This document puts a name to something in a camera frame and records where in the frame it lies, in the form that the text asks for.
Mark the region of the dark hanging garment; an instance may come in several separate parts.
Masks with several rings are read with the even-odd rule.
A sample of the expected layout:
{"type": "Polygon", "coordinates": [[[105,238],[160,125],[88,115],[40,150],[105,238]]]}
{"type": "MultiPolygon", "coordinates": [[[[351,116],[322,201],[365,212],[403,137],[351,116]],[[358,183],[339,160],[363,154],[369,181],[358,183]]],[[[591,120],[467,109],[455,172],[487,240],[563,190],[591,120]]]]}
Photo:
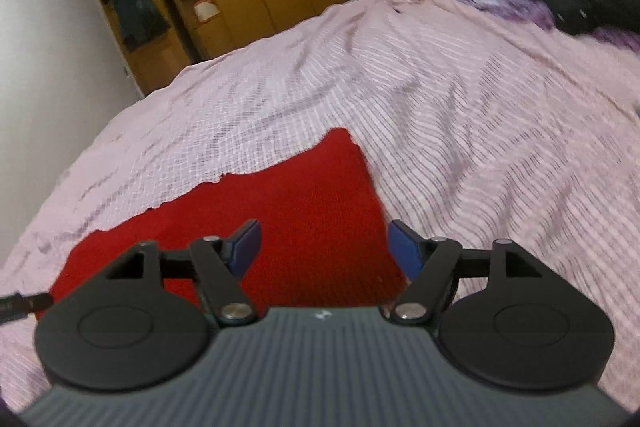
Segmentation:
{"type": "Polygon", "coordinates": [[[118,21],[119,35],[129,53],[165,35],[169,25],[152,0],[101,0],[118,21]]]}

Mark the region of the pink checked bed sheet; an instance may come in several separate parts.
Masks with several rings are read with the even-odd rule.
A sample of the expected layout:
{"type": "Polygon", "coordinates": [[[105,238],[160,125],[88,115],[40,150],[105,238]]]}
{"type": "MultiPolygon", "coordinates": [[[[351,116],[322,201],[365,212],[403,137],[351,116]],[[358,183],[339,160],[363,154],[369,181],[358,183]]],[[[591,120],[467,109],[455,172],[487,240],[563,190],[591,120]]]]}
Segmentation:
{"type": "Polygon", "coordinates": [[[68,168],[1,272],[41,291],[91,232],[346,129],[387,217],[510,237],[596,300],[602,384],[639,403],[639,55],[462,0],[354,0],[185,69],[68,168]]]}

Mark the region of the purple ruffled cloth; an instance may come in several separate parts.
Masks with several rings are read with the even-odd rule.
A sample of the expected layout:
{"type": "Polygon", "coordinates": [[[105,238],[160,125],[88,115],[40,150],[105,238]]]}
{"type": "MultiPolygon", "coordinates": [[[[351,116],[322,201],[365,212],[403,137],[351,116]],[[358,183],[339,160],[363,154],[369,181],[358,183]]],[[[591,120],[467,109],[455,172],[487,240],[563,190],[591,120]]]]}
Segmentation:
{"type": "Polygon", "coordinates": [[[639,34],[615,26],[587,26],[578,32],[570,32],[568,27],[554,15],[544,2],[540,0],[457,0],[472,8],[498,16],[510,22],[533,23],[543,30],[559,29],[573,37],[591,37],[599,42],[610,44],[617,49],[629,50],[639,54],[639,34]]]}

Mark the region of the red knitted garment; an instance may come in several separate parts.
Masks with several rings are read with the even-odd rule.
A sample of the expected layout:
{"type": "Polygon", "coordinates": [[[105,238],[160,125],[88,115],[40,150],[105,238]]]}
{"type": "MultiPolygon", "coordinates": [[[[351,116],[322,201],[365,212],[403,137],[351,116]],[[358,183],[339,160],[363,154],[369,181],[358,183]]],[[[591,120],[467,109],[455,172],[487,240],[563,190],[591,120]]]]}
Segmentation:
{"type": "Polygon", "coordinates": [[[338,128],[278,165],[226,174],[110,231],[89,234],[50,293],[62,299],[143,239],[182,249],[206,235],[227,236],[250,219],[262,227],[262,245],[241,287],[258,311],[379,306],[405,287],[386,247],[366,160],[348,131],[338,128]]]}

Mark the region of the white box on shelf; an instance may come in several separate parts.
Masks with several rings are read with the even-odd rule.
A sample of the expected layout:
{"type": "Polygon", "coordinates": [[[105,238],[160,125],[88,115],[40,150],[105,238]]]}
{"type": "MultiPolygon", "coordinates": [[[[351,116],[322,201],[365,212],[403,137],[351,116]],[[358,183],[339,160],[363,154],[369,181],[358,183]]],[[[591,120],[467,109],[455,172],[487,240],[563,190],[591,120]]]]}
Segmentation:
{"type": "Polygon", "coordinates": [[[193,12],[200,24],[205,24],[220,13],[214,0],[198,0],[193,5],[193,12]]]}

